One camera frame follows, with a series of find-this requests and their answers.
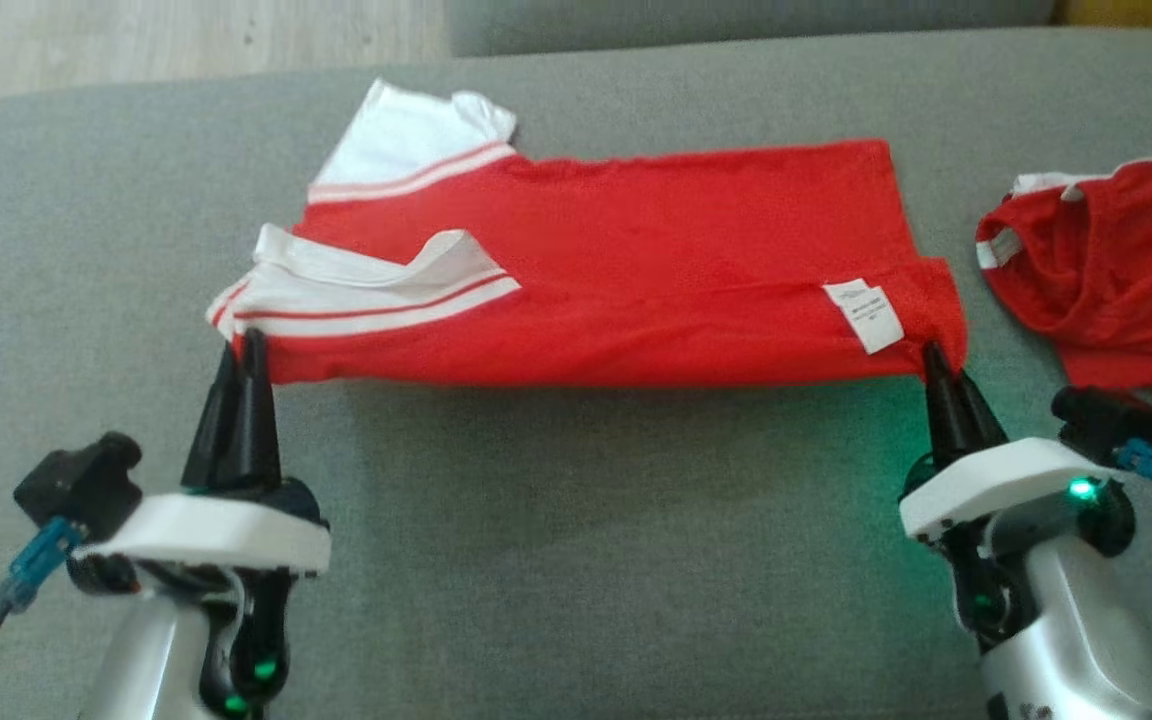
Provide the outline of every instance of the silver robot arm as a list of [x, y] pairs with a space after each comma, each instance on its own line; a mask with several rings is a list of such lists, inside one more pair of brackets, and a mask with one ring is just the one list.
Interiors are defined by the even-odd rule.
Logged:
[[[303, 486], [288, 487], [303, 505]], [[287, 591], [325, 573], [329, 553], [325, 526], [275, 507], [146, 498], [113, 538], [76, 552], [82, 564], [131, 561], [154, 582], [106, 651], [83, 720], [259, 717], [289, 669]]]
[[938, 355], [929, 348], [933, 450], [905, 480], [901, 520], [950, 564], [988, 720], [1152, 720], [1152, 643], [1108, 564], [1135, 530], [1132, 473], [1112, 452], [1152, 444], [1152, 407], [1105, 393], [1087, 402], [1114, 407], [1084, 414], [1084, 391], [1067, 391], [1053, 404], [1069, 420], [1061, 442], [1009, 442]]

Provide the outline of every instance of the red t-shirt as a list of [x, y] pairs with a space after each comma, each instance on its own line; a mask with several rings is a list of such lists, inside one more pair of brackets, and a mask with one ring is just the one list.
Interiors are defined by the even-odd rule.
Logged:
[[919, 373], [930, 340], [963, 365], [882, 141], [535, 161], [511, 131], [484, 97], [378, 81], [209, 319], [265, 331], [275, 382], [840, 381]]
[[1030, 174], [980, 220], [990, 286], [1051, 338], [1070, 382], [1152, 386], [1152, 160]]

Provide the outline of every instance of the green light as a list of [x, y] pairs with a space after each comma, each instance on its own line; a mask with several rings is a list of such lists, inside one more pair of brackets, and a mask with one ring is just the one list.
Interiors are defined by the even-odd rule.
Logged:
[[252, 674], [256, 675], [257, 680], [268, 680], [273, 679], [274, 673], [278, 673], [278, 660], [266, 660], [265, 662], [257, 662]]
[[1097, 486], [1091, 478], [1074, 478], [1069, 483], [1069, 495], [1075, 497], [1076, 500], [1091, 500], [1096, 497], [1096, 492]]

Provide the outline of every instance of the wooden floor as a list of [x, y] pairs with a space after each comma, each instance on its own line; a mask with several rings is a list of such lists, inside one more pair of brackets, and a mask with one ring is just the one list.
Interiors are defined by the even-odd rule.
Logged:
[[447, 0], [0, 0], [0, 97], [448, 55]]

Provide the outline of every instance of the gray cushion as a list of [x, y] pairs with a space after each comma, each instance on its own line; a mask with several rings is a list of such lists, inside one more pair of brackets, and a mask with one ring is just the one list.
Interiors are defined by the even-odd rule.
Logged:
[[1046, 24], [1053, 0], [470, 0], [447, 3], [457, 55]]
[[[0, 577], [10, 491], [105, 429], [177, 482], [220, 350], [202, 320], [377, 73], [517, 111], [530, 156], [879, 136], [914, 236], [950, 259], [972, 370], [1016, 435], [1062, 384], [975, 267], [1025, 170], [1152, 156], [1152, 32], [734, 41], [96, 88], [0, 101]], [[915, 378], [804, 388], [278, 393], [285, 468], [333, 520], [291, 602], [275, 717], [982, 717], [940, 560], [900, 532]], [[1116, 566], [1152, 624], [1152, 488]], [[71, 717], [122, 614], [53, 579], [0, 641], [0, 717]]]

